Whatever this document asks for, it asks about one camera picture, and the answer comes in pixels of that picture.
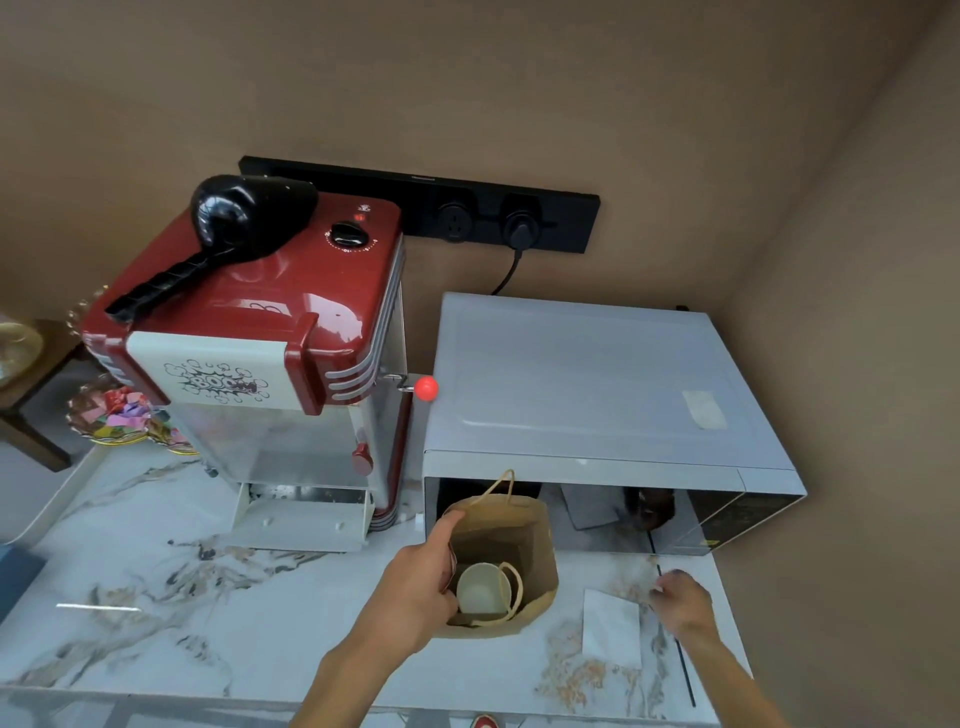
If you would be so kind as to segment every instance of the marble countertop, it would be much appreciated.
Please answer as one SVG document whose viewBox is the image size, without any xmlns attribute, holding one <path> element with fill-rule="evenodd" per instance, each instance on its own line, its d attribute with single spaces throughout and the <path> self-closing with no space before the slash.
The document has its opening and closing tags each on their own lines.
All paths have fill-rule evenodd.
<svg viewBox="0 0 960 728">
<path fill-rule="evenodd" d="M 351 554 L 223 546 L 217 534 L 229 530 L 235 500 L 197 458 L 150 444 L 111 451 L 35 549 L 48 563 L 0 624 L 0 684 L 299 703 L 384 566 L 423 535 L 411 519 Z M 583 590 L 642 602 L 655 557 L 558 552 L 557 562 L 561 586 L 546 614 L 511 637 L 434 640 L 375 705 L 714 723 L 689 661 L 684 669 L 645 605 L 642 670 L 580 654 Z M 712 558 L 661 557 L 660 566 L 684 568 L 711 591 L 724 640 L 746 665 Z"/>
</svg>

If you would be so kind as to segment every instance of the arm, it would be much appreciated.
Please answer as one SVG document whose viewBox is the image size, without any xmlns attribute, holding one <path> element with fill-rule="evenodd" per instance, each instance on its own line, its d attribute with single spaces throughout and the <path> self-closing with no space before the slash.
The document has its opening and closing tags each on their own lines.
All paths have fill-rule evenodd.
<svg viewBox="0 0 960 728">
<path fill-rule="evenodd" d="M 690 656 L 720 723 L 725 728 L 789 728 L 720 641 L 707 590 L 680 570 L 661 576 L 657 586 L 662 591 L 650 593 L 654 611 Z"/>
<path fill-rule="evenodd" d="M 320 661 L 291 728 L 359 726 L 387 678 L 456 613 L 457 598 L 442 590 L 451 574 L 450 533 L 463 516 L 451 511 L 425 544 L 397 552 L 353 629 Z"/>
</svg>

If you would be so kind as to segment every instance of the brown paper bag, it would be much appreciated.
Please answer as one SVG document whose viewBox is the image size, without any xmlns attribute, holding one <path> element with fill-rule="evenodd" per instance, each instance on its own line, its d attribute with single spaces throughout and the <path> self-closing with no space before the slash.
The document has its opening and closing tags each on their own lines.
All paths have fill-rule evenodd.
<svg viewBox="0 0 960 728">
<path fill-rule="evenodd" d="M 508 478 L 506 495 L 492 492 Z M 502 565 L 513 587 L 514 603 L 505 617 L 458 612 L 438 637 L 513 635 L 553 604 L 560 577 L 546 504 L 514 496 L 514 480 L 514 472 L 506 471 L 482 496 L 460 500 L 447 509 L 467 512 L 450 536 L 457 569 L 449 588 L 456 592 L 457 580 L 468 566 L 480 562 Z"/>
</svg>

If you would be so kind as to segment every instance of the black cable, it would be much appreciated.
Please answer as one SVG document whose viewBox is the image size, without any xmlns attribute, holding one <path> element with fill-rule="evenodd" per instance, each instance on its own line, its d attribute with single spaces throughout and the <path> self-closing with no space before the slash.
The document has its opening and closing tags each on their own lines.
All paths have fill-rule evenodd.
<svg viewBox="0 0 960 728">
<path fill-rule="evenodd" d="M 491 296 L 495 296 L 500 291 L 503 290 L 503 287 L 510 282 L 510 279 L 514 276 L 516 272 L 516 266 L 519 265 L 520 259 L 523 257 L 523 251 L 514 251 L 514 264 L 510 266 L 510 271 L 507 272 L 507 277 L 500 281 L 500 285 L 493 289 Z"/>
</svg>

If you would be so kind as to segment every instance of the red shoe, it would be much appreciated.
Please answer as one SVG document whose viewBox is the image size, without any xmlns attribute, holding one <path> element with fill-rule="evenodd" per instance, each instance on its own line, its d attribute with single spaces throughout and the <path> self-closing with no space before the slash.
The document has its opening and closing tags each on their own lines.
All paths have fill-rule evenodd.
<svg viewBox="0 0 960 728">
<path fill-rule="evenodd" d="M 500 725 L 492 718 L 492 716 L 488 716 L 486 713 L 483 713 L 482 715 L 473 719 L 473 722 L 470 724 L 470 728 L 500 728 Z"/>
</svg>

